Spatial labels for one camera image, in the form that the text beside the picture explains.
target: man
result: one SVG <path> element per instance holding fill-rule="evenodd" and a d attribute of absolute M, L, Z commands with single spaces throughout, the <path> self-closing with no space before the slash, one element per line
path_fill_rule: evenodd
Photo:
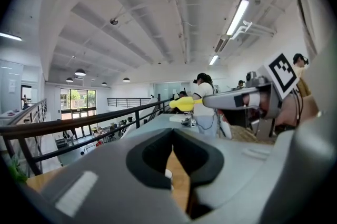
<path fill-rule="evenodd" d="M 236 89 L 241 89 L 241 88 L 243 88 L 243 83 L 245 83 L 245 81 L 240 80 L 240 81 L 239 81 L 239 85 L 236 87 Z"/>
<path fill-rule="evenodd" d="M 181 91 L 181 92 L 179 92 L 179 97 L 180 98 L 187 97 L 187 93 L 185 91 Z"/>

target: railing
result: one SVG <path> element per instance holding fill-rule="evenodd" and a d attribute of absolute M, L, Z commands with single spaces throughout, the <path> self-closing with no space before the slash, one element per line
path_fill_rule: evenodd
<path fill-rule="evenodd" d="M 151 98 L 107 98 L 108 106 L 137 107 L 146 105 Z"/>
<path fill-rule="evenodd" d="M 131 126 L 132 124 L 136 124 L 136 128 L 139 128 L 141 120 L 151 116 L 152 114 L 156 114 L 161 110 L 165 111 L 165 108 L 168 106 L 168 105 L 165 105 L 165 103 L 168 101 L 169 100 L 157 101 L 155 103 L 142 105 L 139 107 L 133 107 L 129 109 L 123 109 L 120 111 L 114 111 L 114 112 L 104 113 L 104 114 L 95 115 L 95 116 L 89 116 L 85 118 L 77 118 L 77 119 L 72 119 L 72 120 L 70 119 L 69 120 L 57 120 L 57 121 L 50 121 L 50 122 L 33 123 L 29 125 L 14 125 L 14 126 L 7 125 L 4 127 L 0 127 L 0 135 L 2 135 L 4 139 L 7 141 L 6 147 L 7 147 L 8 152 L 11 151 L 10 141 L 16 140 L 16 139 L 19 140 L 19 144 L 27 160 L 27 163 L 29 164 L 29 167 L 31 168 L 32 172 L 35 175 L 40 175 L 42 171 L 37 166 L 38 162 L 62 155 L 64 153 L 75 150 L 77 148 L 81 148 L 92 142 L 97 142 L 98 140 L 104 139 L 105 137 L 111 134 L 114 134 L 115 132 L 118 132 L 128 126 Z M 150 107 L 157 107 L 157 109 L 155 109 L 152 113 L 149 113 L 146 116 L 143 116 L 140 118 L 139 112 L 141 110 L 144 110 Z M 100 123 L 100 122 L 111 120 L 111 119 L 118 118 L 121 116 L 126 116 L 132 113 L 135 113 L 135 120 L 130 122 L 129 124 L 126 124 L 120 128 L 113 129 L 112 131 L 109 131 L 105 134 L 101 134 L 90 140 L 79 142 L 76 145 L 65 147 L 65 148 L 59 149 L 51 153 L 47 153 L 47 154 L 34 157 L 32 156 L 32 153 L 30 152 L 26 144 L 27 138 L 32 138 L 32 137 L 46 135 L 46 134 L 53 134 L 59 131 L 67 131 L 67 130 L 71 130 L 72 133 L 75 133 L 75 128 L 83 127 L 87 125 L 90 126 L 91 124 Z"/>
<path fill-rule="evenodd" d="M 44 99 L 42 101 L 39 101 L 38 103 L 35 103 L 31 107 L 21 111 L 18 115 L 11 118 L 7 126 L 22 126 L 26 127 L 27 124 L 30 123 L 41 123 L 45 121 L 47 113 L 47 100 Z M 42 155 L 41 152 L 41 136 L 37 135 L 34 137 L 29 137 L 26 140 L 25 139 L 18 139 L 13 140 L 11 142 L 11 139 L 8 139 L 8 137 L 3 136 L 4 138 L 4 144 L 6 146 L 7 152 L 10 157 L 13 157 L 15 154 L 17 155 L 19 161 L 21 162 L 21 154 L 26 157 L 26 152 L 29 150 L 32 152 L 33 155 Z M 21 167 L 23 170 L 25 170 L 25 163 L 21 162 Z"/>

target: desk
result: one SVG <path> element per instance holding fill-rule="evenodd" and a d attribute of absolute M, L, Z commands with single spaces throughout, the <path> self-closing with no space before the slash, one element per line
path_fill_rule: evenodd
<path fill-rule="evenodd" d="M 126 137 L 133 137 L 133 136 L 141 135 L 141 134 L 144 134 L 149 131 L 156 130 L 156 129 L 166 129 L 166 128 L 172 128 L 172 129 L 182 129 L 183 128 L 186 130 L 194 131 L 196 133 L 199 132 L 199 129 L 197 127 L 193 127 L 193 128 L 185 127 L 179 122 L 170 121 L 170 117 L 172 116 L 175 116 L 175 114 L 161 114 L 155 117 L 154 119 L 152 119 L 151 121 L 149 121 L 148 123 L 146 123 L 145 125 L 141 126 L 140 128 L 133 130 L 132 132 L 127 134 Z"/>

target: green plant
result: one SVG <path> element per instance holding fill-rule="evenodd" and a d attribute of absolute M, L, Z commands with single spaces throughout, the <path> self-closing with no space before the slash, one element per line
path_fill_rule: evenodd
<path fill-rule="evenodd" d="M 8 167 L 9 173 L 12 175 L 16 182 L 25 183 L 28 179 L 26 174 L 21 170 L 20 164 L 18 162 L 17 156 L 14 155 L 11 158 L 10 165 Z"/>

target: ceiling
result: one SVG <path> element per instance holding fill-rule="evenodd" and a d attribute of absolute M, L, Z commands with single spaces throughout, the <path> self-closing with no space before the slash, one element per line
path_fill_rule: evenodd
<path fill-rule="evenodd" d="M 239 1 L 42 0 L 38 34 L 44 72 L 54 82 L 58 71 L 70 76 L 78 68 L 90 77 L 111 78 L 144 64 L 208 64 Z M 292 1 L 250 0 L 244 19 L 273 27 Z M 239 44 L 228 43 L 217 64 L 256 40 L 244 36 Z"/>

